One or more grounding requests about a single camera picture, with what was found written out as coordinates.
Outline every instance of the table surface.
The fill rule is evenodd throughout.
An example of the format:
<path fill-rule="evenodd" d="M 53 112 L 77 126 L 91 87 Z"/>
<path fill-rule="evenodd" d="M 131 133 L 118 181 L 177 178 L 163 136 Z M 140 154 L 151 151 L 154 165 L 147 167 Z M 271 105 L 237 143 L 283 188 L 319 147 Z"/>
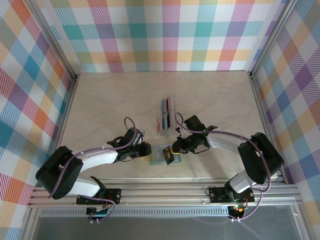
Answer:
<path fill-rule="evenodd" d="M 176 136 L 158 136 L 161 100 L 175 95 L 185 119 L 197 115 L 206 126 L 250 136 L 264 132 L 245 71 L 83 73 L 75 92 L 61 146 L 74 152 L 101 147 L 126 133 L 131 117 L 152 146 L 170 145 Z M 104 164 L 82 172 L 97 178 L 231 178 L 244 169 L 240 156 L 211 148 L 185 154 L 181 162 L 150 166 L 148 157 Z"/>

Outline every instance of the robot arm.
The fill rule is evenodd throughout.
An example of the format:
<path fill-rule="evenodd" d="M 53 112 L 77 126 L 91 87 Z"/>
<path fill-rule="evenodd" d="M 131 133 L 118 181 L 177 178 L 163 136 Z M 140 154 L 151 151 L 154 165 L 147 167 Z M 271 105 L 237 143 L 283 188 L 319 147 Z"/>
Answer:
<path fill-rule="evenodd" d="M 219 134 L 211 134 L 205 131 L 212 131 L 216 126 L 205 127 L 200 122 L 197 116 L 192 116 L 184 121 L 186 127 L 193 131 L 203 131 L 203 133 L 192 133 L 191 135 L 182 138 L 179 136 L 177 141 L 172 145 L 171 152 L 173 154 L 187 154 L 191 152 L 197 154 L 196 149 L 200 145 L 209 148 L 222 148 L 240 155 L 244 169 L 242 172 L 235 175 L 225 185 L 223 191 L 215 189 L 214 198 L 219 202 L 219 199 L 226 202 L 234 202 L 244 192 L 255 184 L 262 185 L 268 179 L 266 168 L 264 167 L 261 157 L 257 154 L 256 149 L 248 142 L 242 142 L 240 145 L 234 141 L 221 138 Z M 267 163 L 270 175 L 274 175 L 281 169 L 284 164 L 283 159 L 268 140 L 266 135 L 257 132 L 250 139 L 262 152 Z"/>
<path fill-rule="evenodd" d="M 126 159 L 127 157 L 139 158 L 151 154 L 151 145 L 143 141 L 144 131 L 136 130 L 136 135 L 133 142 L 121 149 L 113 150 L 110 148 L 122 147 L 130 142 L 134 136 L 134 128 L 127 130 L 124 136 L 115 138 L 113 141 L 108 141 L 107 146 L 97 148 L 88 153 L 82 152 L 74 158 L 63 174 L 63 177 L 56 189 L 52 198 L 57 200 L 65 196 L 84 195 L 95 198 L 105 198 L 106 189 L 95 177 L 85 179 L 79 177 L 79 174 L 89 168 L 102 164 L 113 164 Z M 39 183 L 51 193 L 55 188 L 62 167 L 74 155 L 66 146 L 59 147 L 45 164 L 38 170 L 35 178 Z"/>

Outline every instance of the mounting plate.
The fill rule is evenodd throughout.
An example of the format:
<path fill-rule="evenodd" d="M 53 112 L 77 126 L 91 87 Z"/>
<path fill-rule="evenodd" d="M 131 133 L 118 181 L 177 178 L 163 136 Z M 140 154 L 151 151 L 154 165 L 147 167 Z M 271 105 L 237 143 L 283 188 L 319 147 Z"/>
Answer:
<path fill-rule="evenodd" d="M 232 201 L 225 193 L 224 187 L 209 187 L 208 195 L 210 196 L 210 203 L 219 204 L 219 203 L 254 203 L 255 196 L 251 188 L 246 189 L 237 201 Z"/>
<path fill-rule="evenodd" d="M 96 219 L 102 219 L 105 215 L 107 215 L 109 208 L 100 210 L 100 211 L 96 211 L 95 207 L 87 207 L 86 208 L 86 215 L 92 214 L 94 216 L 91 216 L 91 219 L 96 220 Z"/>
<path fill-rule="evenodd" d="M 102 197 L 96 197 L 101 199 L 109 199 L 115 202 L 116 205 L 120 203 L 121 199 L 121 189 L 120 188 L 106 188 L 103 191 Z M 105 201 L 97 201 L 97 200 L 90 200 L 88 198 L 78 196 L 76 199 L 77 205 L 103 205 L 106 204 Z"/>

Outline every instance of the colorful plaid pattern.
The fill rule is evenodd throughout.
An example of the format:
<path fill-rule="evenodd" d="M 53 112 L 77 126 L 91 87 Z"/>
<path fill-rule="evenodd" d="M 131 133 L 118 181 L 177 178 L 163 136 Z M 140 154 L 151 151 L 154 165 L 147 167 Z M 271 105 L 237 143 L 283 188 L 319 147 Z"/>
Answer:
<path fill-rule="evenodd" d="M 264 49 L 264 47 L 265 47 L 265 45 L 266 45 L 266 43 L 268 41 L 268 38 L 270 37 L 274 27 L 276 26 L 277 21 L 278 21 L 279 17 L 281 16 L 281 13 L 282 13 L 282 11 L 283 11 L 283 9 L 284 9 L 284 7 L 285 7 L 287 2 L 288 2 L 288 0 L 281 0 L 281 3 L 279 4 L 279 6 L 278 6 L 278 8 L 277 8 L 277 10 L 275 12 L 275 15 L 273 16 L 272 21 L 271 21 L 267 31 L 264 34 L 264 37 L 263 37 L 263 39 L 262 39 L 262 41 L 261 41 L 261 43 L 259 45 L 259 48 L 258 48 L 258 50 L 256 51 L 256 53 L 254 55 L 253 61 L 250 64 L 248 72 L 252 72 L 252 70 L 253 70 L 256 62 L 258 61 L 258 59 L 259 59 L 259 57 L 261 55 L 261 52 Z"/>
<path fill-rule="evenodd" d="M 68 59 L 93 73 L 244 70 L 275 1 L 38 2 Z"/>
<path fill-rule="evenodd" d="M 290 183 L 320 238 L 320 1 L 300 0 L 255 78 Z"/>
<path fill-rule="evenodd" d="M 23 0 L 0 0 L 0 239 L 17 239 L 71 80 Z"/>

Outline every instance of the purple cable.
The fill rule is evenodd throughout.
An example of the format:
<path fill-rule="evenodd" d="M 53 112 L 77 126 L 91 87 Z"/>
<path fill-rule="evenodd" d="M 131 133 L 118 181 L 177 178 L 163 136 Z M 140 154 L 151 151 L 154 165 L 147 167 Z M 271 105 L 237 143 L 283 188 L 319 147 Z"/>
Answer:
<path fill-rule="evenodd" d="M 126 145 L 123 145 L 123 146 L 117 146 L 117 147 L 112 147 L 112 148 L 110 148 L 110 147 L 109 147 L 109 148 L 107 148 L 107 147 L 96 147 L 96 148 L 91 148 L 91 149 L 84 150 L 84 151 L 82 151 L 82 152 L 78 152 L 77 154 L 73 155 L 73 156 L 65 163 L 65 165 L 64 165 L 64 167 L 63 167 L 63 169 L 62 169 L 62 171 L 61 171 L 61 173 L 60 173 L 60 175 L 59 175 L 59 177 L 58 177 L 58 180 L 56 181 L 56 184 L 55 184 L 52 192 L 51 192 L 50 195 L 48 196 L 48 199 L 50 199 L 50 198 L 55 194 L 55 192 L 57 191 L 57 189 L 58 189 L 58 187 L 59 187 L 59 184 L 60 184 L 60 182 L 61 182 L 61 179 L 62 179 L 62 177 L 64 176 L 65 171 L 66 171 L 68 165 L 70 164 L 70 162 L 71 162 L 73 159 L 75 159 L 76 157 L 79 157 L 79 156 L 81 156 L 81 155 L 83 155 L 83 154 L 87 154 L 87 153 L 95 152 L 95 151 L 100 151 L 100 150 L 103 150 L 103 151 L 104 151 L 104 150 L 124 149 L 124 148 L 128 147 L 128 146 L 134 141 L 134 139 L 135 139 L 135 137 L 136 137 L 136 134 L 137 134 L 136 125 L 135 125 L 134 121 L 133 121 L 130 117 L 125 117 L 125 118 L 124 118 L 124 126 L 125 126 L 127 129 L 128 129 L 127 124 L 126 124 L 126 120 L 127 120 L 127 119 L 131 121 L 131 123 L 132 123 L 132 125 L 133 125 L 133 128 L 134 128 L 134 133 L 133 133 L 133 137 L 131 138 L 131 140 L 130 140 Z"/>
<path fill-rule="evenodd" d="M 268 167 L 268 164 L 266 162 L 266 159 L 265 157 L 263 156 L 262 152 L 260 151 L 260 149 L 258 148 L 258 146 L 253 142 L 251 141 L 249 138 L 245 137 L 245 136 L 241 136 L 241 135 L 238 135 L 238 134 L 235 134 L 235 133 L 232 133 L 232 132 L 227 132 L 227 131 L 194 131 L 194 130 L 190 130 L 186 127 L 184 127 L 177 119 L 177 115 L 179 115 L 181 117 L 181 122 L 183 123 L 184 122 L 184 118 L 183 116 L 179 113 L 179 112 L 176 112 L 174 114 L 174 119 L 176 121 L 176 123 L 184 130 L 190 132 L 190 133 L 194 133 L 194 134 L 203 134 L 203 133 L 211 133 L 211 134 L 223 134 L 223 135 L 228 135 L 228 136 L 232 136 L 232 137 L 235 137 L 235 138 L 238 138 L 238 139 L 243 139 L 247 142 L 249 142 L 254 148 L 255 150 L 258 152 L 259 156 L 261 157 L 261 160 L 263 162 L 263 166 L 265 168 L 265 172 L 266 172 L 266 176 L 268 178 L 268 185 L 266 187 L 265 190 L 260 190 L 260 189 L 256 189 L 256 188 L 253 188 L 254 190 L 257 190 L 261 193 L 265 193 L 265 192 L 268 192 L 271 188 L 271 174 L 270 174 L 270 171 L 269 171 L 269 167 Z"/>
<path fill-rule="evenodd" d="M 92 196 L 84 196 L 84 195 L 80 195 L 81 197 L 83 198 L 86 198 L 86 199 L 91 199 L 91 200 L 96 200 L 96 201 L 104 201 L 104 202 L 109 202 L 109 203 L 112 203 L 113 204 L 113 209 L 106 215 L 104 216 L 103 218 L 101 218 L 99 221 L 103 221 L 105 220 L 107 217 L 110 216 L 110 214 L 112 214 L 116 208 L 116 203 L 112 200 L 109 200 L 109 199 L 104 199 L 104 198 L 96 198 L 96 197 L 92 197 Z M 89 219 L 92 221 L 92 218 L 91 216 L 93 215 L 93 213 L 90 213 L 89 214 Z"/>

